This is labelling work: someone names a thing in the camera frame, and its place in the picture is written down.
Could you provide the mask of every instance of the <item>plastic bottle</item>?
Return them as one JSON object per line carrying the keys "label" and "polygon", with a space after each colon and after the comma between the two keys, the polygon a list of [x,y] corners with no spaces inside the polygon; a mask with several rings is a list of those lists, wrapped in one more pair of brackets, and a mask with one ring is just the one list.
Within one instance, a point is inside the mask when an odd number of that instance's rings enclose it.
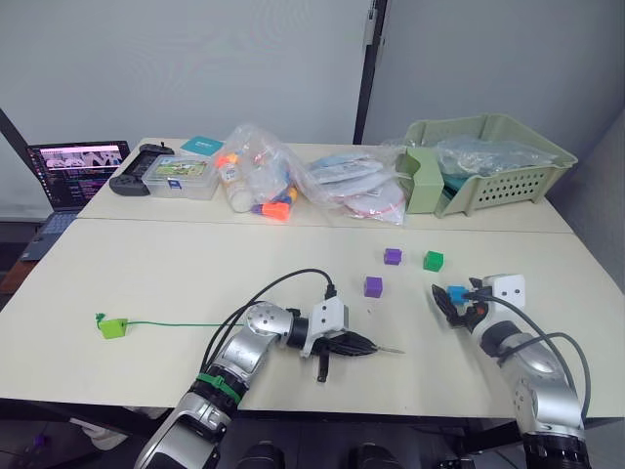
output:
{"label": "plastic bottle", "polygon": [[254,205],[254,197],[247,188],[237,163],[236,153],[223,154],[215,160],[230,207],[235,212],[249,212]]}

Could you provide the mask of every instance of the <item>white wall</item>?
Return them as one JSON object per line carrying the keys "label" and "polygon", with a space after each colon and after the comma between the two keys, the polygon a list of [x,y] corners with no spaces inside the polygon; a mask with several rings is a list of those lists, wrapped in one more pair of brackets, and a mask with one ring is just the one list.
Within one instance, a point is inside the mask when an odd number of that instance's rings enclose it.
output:
{"label": "white wall", "polygon": [[[0,104],[31,144],[223,139],[244,121],[288,142],[349,143],[369,5],[2,0]],[[0,151],[0,172],[23,179]]]}
{"label": "white wall", "polygon": [[393,0],[364,141],[511,114],[584,156],[623,107],[623,0]]}
{"label": "white wall", "polygon": [[551,199],[625,292],[625,111]]}

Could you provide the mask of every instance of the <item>purple cube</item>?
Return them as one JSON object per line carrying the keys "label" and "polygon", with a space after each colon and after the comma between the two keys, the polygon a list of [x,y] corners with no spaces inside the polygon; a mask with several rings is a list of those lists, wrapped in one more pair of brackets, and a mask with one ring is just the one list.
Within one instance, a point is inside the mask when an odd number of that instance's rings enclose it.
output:
{"label": "purple cube", "polygon": [[364,296],[380,298],[382,296],[382,278],[367,277],[364,280]]}
{"label": "purple cube", "polygon": [[387,250],[384,251],[384,263],[398,266],[401,263],[401,249],[388,247]]}

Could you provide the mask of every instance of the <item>green string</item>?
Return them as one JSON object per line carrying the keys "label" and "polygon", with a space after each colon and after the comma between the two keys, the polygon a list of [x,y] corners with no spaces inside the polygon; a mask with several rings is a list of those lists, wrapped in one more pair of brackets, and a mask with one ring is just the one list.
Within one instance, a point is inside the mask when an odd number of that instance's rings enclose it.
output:
{"label": "green string", "polygon": [[[100,322],[104,319],[106,315],[104,313],[96,314],[96,326],[100,328]],[[177,323],[177,322],[154,322],[152,320],[129,320],[126,322],[126,325],[132,324],[149,324],[149,325],[163,325],[166,327],[219,327],[221,324],[212,324],[212,323]]]}
{"label": "green string", "polygon": [[153,322],[151,320],[129,320],[126,322],[128,325],[132,324],[150,324],[150,325],[164,325],[167,327],[219,327],[221,324],[178,324],[175,322]]}

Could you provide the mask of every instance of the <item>game controller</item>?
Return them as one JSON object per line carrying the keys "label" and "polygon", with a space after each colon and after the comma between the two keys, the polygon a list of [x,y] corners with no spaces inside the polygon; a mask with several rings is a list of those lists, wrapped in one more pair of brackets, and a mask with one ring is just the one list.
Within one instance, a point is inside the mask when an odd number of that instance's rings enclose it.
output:
{"label": "game controller", "polygon": [[137,196],[149,195],[149,189],[142,180],[142,176],[161,154],[174,154],[172,149],[159,145],[144,144],[139,147],[139,154],[119,175],[108,180],[110,189],[119,195]]}

